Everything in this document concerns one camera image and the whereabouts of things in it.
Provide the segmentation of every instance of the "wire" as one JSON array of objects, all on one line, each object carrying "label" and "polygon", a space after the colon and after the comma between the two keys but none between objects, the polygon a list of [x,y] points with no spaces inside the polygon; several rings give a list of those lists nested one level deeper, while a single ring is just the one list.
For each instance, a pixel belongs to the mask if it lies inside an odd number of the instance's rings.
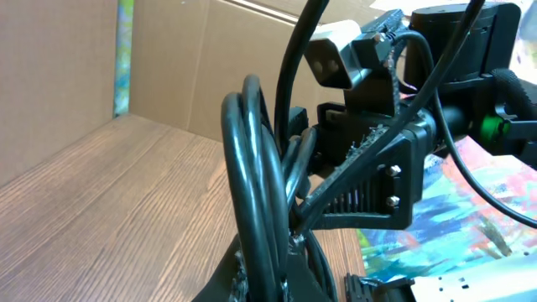
[{"label": "wire", "polygon": [[308,252],[310,269],[313,271],[322,290],[327,293],[328,289],[326,287],[325,272],[323,271],[323,265],[321,263],[321,255],[319,255],[320,249],[315,246],[314,240],[315,236],[313,235],[313,232],[307,232],[305,236],[305,249]]},{"label": "wire", "polygon": [[248,160],[242,102],[237,93],[222,103],[222,136],[227,177],[248,276],[249,292],[255,301],[275,301],[277,289],[264,219]]},{"label": "wire", "polygon": [[302,133],[302,137],[302,143],[300,144],[295,163],[293,164],[293,168],[285,183],[285,193],[287,194],[287,207],[289,211],[291,211],[293,204],[296,203],[296,191],[304,177],[306,177],[306,169],[308,168],[311,155],[315,148],[317,132],[314,128],[307,128]]},{"label": "wire", "polygon": [[279,274],[281,279],[286,276],[287,252],[289,245],[289,219],[285,204],[285,181],[279,162],[278,149],[274,137],[263,125],[263,163],[265,164],[265,182],[268,184],[268,196],[272,201],[274,214],[274,237],[277,243]]},{"label": "wire", "polygon": [[278,284],[279,271],[278,248],[274,233],[273,212],[269,204],[269,192],[267,182],[265,181],[265,171],[263,164],[263,145],[261,134],[261,104],[259,95],[259,78],[254,75],[248,75],[242,84],[242,118],[245,123],[245,134],[248,142],[247,154],[251,169],[253,172],[253,185],[256,190],[253,192],[258,200],[259,210],[263,217],[265,225],[265,234],[267,237],[268,248],[270,252],[271,263],[274,271],[274,282]]},{"label": "wire", "polygon": [[293,169],[293,163],[295,162],[296,157],[299,154],[300,143],[302,143],[302,138],[298,135],[293,136],[290,139],[287,151],[282,158],[282,169],[284,170],[284,178],[286,180],[289,178],[291,169]]},{"label": "wire", "polygon": [[279,70],[278,85],[276,87],[276,108],[274,110],[274,131],[280,156],[284,156],[287,150],[289,108],[291,106],[291,94],[296,71],[327,4],[328,0],[308,0],[285,50],[282,66]]},{"label": "wire", "polygon": [[362,153],[350,153],[345,162],[336,169],[315,191],[302,203],[302,222],[296,227],[298,233],[310,229],[319,219],[323,210],[331,200],[338,194],[352,185],[355,175],[362,172],[363,168],[388,145],[410,122],[415,114],[429,101],[436,91],[436,87],[442,82],[444,76],[449,71],[456,55],[461,50],[472,25],[475,23],[481,10],[484,0],[472,0],[467,6],[466,12],[462,16],[461,22],[457,24],[455,33],[451,36],[438,64],[430,73],[425,84],[420,89],[415,99],[408,109],[400,116],[396,117],[394,124],[381,135],[371,146]]},{"label": "wire", "polygon": [[324,279],[326,281],[326,289],[328,292],[328,297],[332,300],[332,302],[337,302],[338,298],[337,298],[336,282],[334,280],[334,275],[332,274],[332,270],[330,269],[330,264],[328,264],[326,255],[322,251],[321,245],[319,244],[319,241],[317,241],[317,238],[315,237],[315,234],[313,233],[312,230],[310,230],[310,237],[313,243],[313,248],[319,251],[319,256],[321,257],[321,265],[322,265],[322,270],[324,274]]},{"label": "wire", "polygon": [[[427,39],[423,35],[421,35],[418,32],[415,31],[407,31],[400,34],[397,34],[397,37],[395,40],[398,39],[411,39],[415,42],[417,42],[418,46],[420,47],[420,53],[421,57],[424,61],[424,67],[425,67],[425,74],[427,75],[430,73],[430,71],[433,69],[433,66],[435,62],[433,61],[433,55],[430,52],[429,44],[427,43]],[[518,221],[528,227],[537,228],[537,221],[533,220],[527,216],[524,216],[517,211],[514,211],[513,209],[506,206],[504,203],[496,199],[494,196],[492,196],[488,191],[483,188],[479,182],[473,177],[472,172],[468,169],[468,167],[464,164],[464,161],[461,158],[461,155],[459,154],[459,151],[456,149],[456,145],[453,142],[453,137],[450,134],[449,127],[446,122],[446,118],[444,117],[444,112],[442,111],[442,105],[440,98],[438,97],[438,91],[435,92],[434,95],[434,110],[435,115],[437,116],[437,119],[440,122],[441,130],[444,134],[444,140],[447,146],[448,151],[451,154],[451,157],[453,158],[453,162],[455,163],[456,167],[459,169],[459,171],[462,174],[462,177],[467,181],[467,183],[474,189],[481,198],[483,198],[489,205],[493,206],[496,210],[502,212],[505,216],[508,216],[515,221]]]},{"label": "wire", "polygon": [[[403,50],[406,48],[406,41],[401,41],[398,44],[394,44],[394,64],[397,65],[397,62],[399,61],[399,58],[401,57],[401,54],[403,53]],[[414,89],[412,86],[409,86],[405,82],[403,82],[401,79],[398,78],[399,81],[399,91],[407,94],[407,95],[414,95],[416,92],[418,92],[416,89]]]}]

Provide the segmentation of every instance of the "screw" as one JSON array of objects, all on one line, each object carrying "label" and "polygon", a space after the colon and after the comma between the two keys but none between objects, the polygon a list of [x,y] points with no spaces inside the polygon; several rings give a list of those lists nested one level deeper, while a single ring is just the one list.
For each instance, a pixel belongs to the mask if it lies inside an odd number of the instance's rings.
[{"label": "screw", "polygon": [[399,205],[400,198],[397,196],[390,196],[386,199],[386,203],[388,203],[388,206],[398,206]]},{"label": "screw", "polygon": [[386,170],[386,174],[392,177],[397,176],[399,173],[401,173],[401,168],[397,164],[389,167],[389,169]]},{"label": "screw", "polygon": [[373,36],[373,39],[375,40],[375,43],[384,42],[386,35],[384,33],[375,34]]}]

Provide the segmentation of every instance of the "colorful painting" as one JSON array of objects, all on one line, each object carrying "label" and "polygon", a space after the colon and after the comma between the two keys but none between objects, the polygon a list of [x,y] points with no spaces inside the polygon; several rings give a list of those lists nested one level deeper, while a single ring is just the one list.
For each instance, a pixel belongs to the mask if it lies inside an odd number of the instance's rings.
[{"label": "colorful painting", "polygon": [[117,8],[116,91],[114,97],[114,113],[116,115],[128,112],[133,7],[134,0],[119,0]]},{"label": "colorful painting", "polygon": [[[470,138],[457,144],[468,168],[489,192],[537,218],[537,172],[512,156],[493,157]],[[405,231],[358,230],[368,276],[384,281],[469,268],[537,249],[537,231],[492,208],[462,178],[453,161],[426,160],[423,200]]]}]

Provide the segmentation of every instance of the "brown cardboard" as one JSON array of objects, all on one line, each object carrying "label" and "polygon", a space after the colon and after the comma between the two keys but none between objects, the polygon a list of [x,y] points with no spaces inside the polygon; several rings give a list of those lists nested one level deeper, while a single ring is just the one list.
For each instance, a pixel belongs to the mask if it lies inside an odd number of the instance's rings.
[{"label": "brown cardboard", "polygon": [[0,0],[0,185],[112,119],[117,2]]},{"label": "brown cardboard", "polygon": [[[332,1],[322,22],[381,12],[372,0]],[[285,47],[305,0],[137,0],[134,8],[131,112],[221,140],[224,96],[240,91],[247,74],[261,79],[270,116]],[[342,102],[341,91],[320,87],[304,60],[292,106]]]},{"label": "brown cardboard", "polygon": [[129,111],[187,129],[209,0],[136,0]]}]

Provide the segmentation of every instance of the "coiled cable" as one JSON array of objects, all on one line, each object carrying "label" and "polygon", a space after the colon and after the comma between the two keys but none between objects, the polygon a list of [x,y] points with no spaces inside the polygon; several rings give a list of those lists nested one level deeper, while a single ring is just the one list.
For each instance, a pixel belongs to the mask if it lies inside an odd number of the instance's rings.
[{"label": "coiled cable", "polygon": [[291,106],[291,94],[296,71],[299,69],[305,48],[310,42],[315,27],[321,20],[321,15],[325,11],[327,4],[328,0],[308,0],[305,4],[287,44],[282,66],[279,70],[278,85],[276,87],[276,108],[274,110],[274,132],[276,145],[282,157],[287,151],[289,143],[289,108]]},{"label": "coiled cable", "polygon": [[[222,138],[249,293],[255,301],[275,301],[282,296],[286,278],[289,211],[296,205],[298,185],[307,176],[316,132],[307,128],[301,138],[293,138],[294,147],[284,157],[285,177],[263,109],[259,79],[249,75],[242,94],[230,93],[222,103]],[[306,245],[315,259],[311,269],[317,281],[326,294],[335,295],[330,267],[313,233]]]}]

